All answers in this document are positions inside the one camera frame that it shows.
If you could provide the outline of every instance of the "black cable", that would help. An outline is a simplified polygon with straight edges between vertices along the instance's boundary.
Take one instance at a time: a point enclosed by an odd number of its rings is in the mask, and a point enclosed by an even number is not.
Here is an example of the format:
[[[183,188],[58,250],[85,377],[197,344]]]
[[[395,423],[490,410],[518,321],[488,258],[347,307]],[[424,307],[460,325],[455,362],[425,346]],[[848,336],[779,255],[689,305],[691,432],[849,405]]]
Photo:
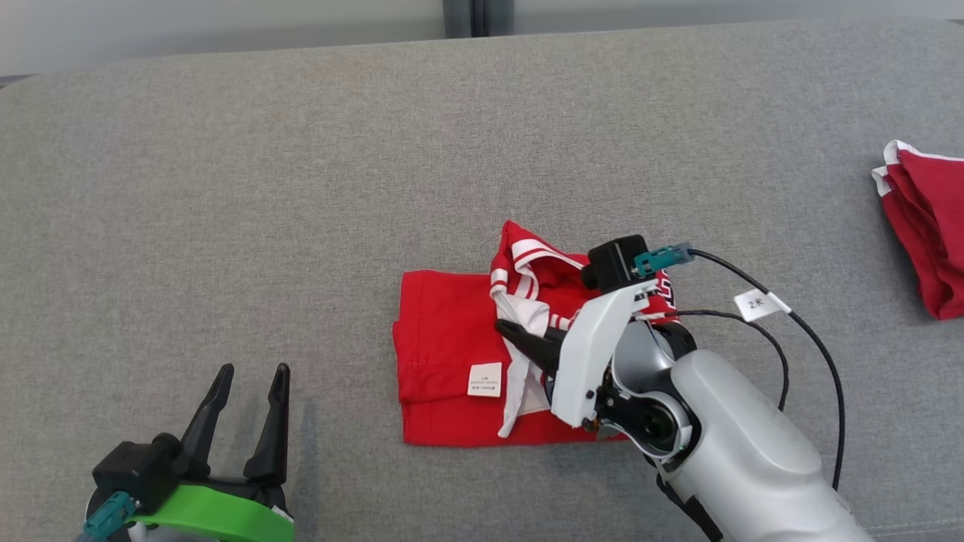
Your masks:
[[[756,279],[747,275],[745,271],[731,264],[729,261],[723,259],[722,257],[717,257],[710,253],[703,252],[696,249],[689,249],[688,252],[693,256],[701,257],[703,259],[708,259],[713,263],[717,263],[719,265],[722,265],[723,267],[726,267],[734,274],[738,275],[741,279],[743,279],[744,281],[752,285],[754,288],[758,289],[763,294],[770,293],[769,288],[767,288],[764,285],[761,285],[759,282],[757,282]],[[840,487],[841,468],[844,465],[844,436],[846,435],[846,429],[845,429],[846,414],[844,413],[844,385],[841,384],[841,375],[837,371],[837,364],[834,363],[834,359],[830,355],[830,350],[827,350],[826,345],[823,344],[823,341],[820,340],[820,337],[817,336],[817,333],[814,332],[814,330],[809,325],[807,325],[807,322],[805,322],[803,318],[796,313],[796,311],[788,312],[788,316],[790,317],[791,320],[796,322],[796,325],[800,326],[800,329],[802,329],[804,333],[806,333],[810,337],[810,339],[814,342],[814,344],[817,346],[817,349],[820,351],[820,354],[823,355],[823,359],[826,360],[827,362],[827,367],[830,368],[830,375],[834,378],[834,391],[837,393],[838,433],[837,433],[837,462],[834,465],[834,478],[833,478],[833,483],[831,485],[836,490],[838,489],[838,487]]]
[[[760,332],[766,340],[770,341],[773,348],[777,351],[777,356],[780,356],[780,365],[783,366],[784,372],[784,383],[783,389],[780,390],[780,404],[777,405],[777,409],[783,412],[785,406],[787,406],[787,393],[790,392],[790,364],[787,363],[787,355],[784,354],[783,348],[780,347],[780,343],[775,337],[773,337],[769,332],[763,328],[762,325],[757,322],[747,322],[739,314],[733,314],[732,312],[721,312],[721,311],[708,311],[708,310],[698,310],[698,311],[673,311],[667,312],[667,316],[719,316],[721,318],[730,318],[731,320],[736,320],[738,322],[744,323],[751,328]]]

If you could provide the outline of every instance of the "gray upholstery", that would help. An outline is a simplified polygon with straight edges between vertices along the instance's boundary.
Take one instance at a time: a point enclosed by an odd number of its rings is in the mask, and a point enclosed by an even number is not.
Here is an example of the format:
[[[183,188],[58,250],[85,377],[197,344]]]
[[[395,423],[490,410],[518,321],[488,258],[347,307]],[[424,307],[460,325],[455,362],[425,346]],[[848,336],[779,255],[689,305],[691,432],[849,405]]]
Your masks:
[[[401,442],[400,277],[487,272],[511,218],[570,251],[642,232],[737,262],[836,354],[842,493],[879,540],[964,537],[964,321],[925,313],[870,179],[964,154],[964,29],[787,22],[161,58],[0,91],[2,538],[69,540],[91,467],[179,434],[237,367],[240,473],[291,364],[298,540],[701,540],[627,444]],[[683,308],[745,285],[673,273]],[[770,396],[752,330],[686,322]],[[830,474],[834,395],[784,317],[788,414]]]

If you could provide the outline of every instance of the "clothing label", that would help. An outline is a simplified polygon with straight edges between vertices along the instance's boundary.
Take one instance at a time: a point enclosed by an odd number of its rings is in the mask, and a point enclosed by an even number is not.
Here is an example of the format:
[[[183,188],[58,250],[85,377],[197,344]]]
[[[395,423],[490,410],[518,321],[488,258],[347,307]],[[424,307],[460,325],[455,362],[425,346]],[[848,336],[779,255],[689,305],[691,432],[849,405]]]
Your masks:
[[[502,395],[502,364],[481,364],[469,370],[469,395],[499,397]]]
[[[756,288],[739,294],[737,297],[734,297],[733,300],[736,302],[736,306],[739,307],[739,314],[743,316],[743,319],[747,322],[752,322],[768,314],[783,310],[783,307],[777,303],[776,299]]]

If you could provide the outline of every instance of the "teal connector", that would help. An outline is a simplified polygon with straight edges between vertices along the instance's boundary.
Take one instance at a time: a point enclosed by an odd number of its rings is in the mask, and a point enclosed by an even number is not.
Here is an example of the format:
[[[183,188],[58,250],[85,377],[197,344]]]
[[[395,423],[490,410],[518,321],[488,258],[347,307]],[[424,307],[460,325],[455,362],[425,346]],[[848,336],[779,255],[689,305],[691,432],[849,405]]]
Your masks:
[[[640,277],[652,275],[660,269],[693,261],[693,255],[689,253],[689,243],[670,245],[661,249],[656,249],[643,253],[632,259],[636,265],[637,273]]]
[[[137,506],[134,501],[123,491],[118,491],[111,496],[84,524],[84,533],[94,540],[103,541],[107,537],[123,528]]]

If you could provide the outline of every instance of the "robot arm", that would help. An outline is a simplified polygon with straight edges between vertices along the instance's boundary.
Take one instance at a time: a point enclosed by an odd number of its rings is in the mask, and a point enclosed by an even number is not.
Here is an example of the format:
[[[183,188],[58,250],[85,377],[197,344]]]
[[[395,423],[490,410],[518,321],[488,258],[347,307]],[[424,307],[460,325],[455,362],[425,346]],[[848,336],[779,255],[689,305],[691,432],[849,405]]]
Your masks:
[[[713,541],[869,542],[822,477],[807,438],[722,357],[682,326],[640,321],[655,269],[640,236],[590,251],[588,301],[564,337],[496,327],[548,376],[551,410],[573,427],[626,434],[660,489]]]

